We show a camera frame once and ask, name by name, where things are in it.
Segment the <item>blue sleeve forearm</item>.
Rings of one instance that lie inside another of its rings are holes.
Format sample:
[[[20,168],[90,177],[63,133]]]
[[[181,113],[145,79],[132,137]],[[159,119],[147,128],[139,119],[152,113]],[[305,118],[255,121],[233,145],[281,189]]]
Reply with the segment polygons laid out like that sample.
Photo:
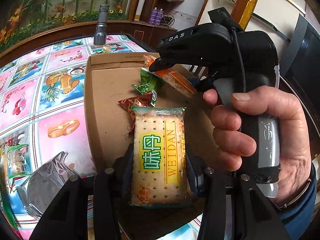
[[[279,209],[279,218],[290,239],[299,239],[311,223],[316,200],[316,171],[311,163],[310,177],[300,197],[288,207]]]

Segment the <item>person's right hand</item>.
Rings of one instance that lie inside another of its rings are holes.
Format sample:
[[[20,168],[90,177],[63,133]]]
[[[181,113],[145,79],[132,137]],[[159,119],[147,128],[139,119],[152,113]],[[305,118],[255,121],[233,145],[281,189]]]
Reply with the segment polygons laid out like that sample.
[[[240,113],[249,115],[269,114],[279,121],[280,174],[278,206],[291,205],[306,192],[310,185],[311,153],[309,131],[300,101],[290,93],[274,87],[261,86],[248,93],[234,93],[231,103],[234,110],[218,105],[216,90],[203,94],[212,106],[210,120],[214,126],[213,139],[218,148],[214,153],[215,167],[221,171],[236,171],[245,157],[257,149],[255,140],[240,133]]]

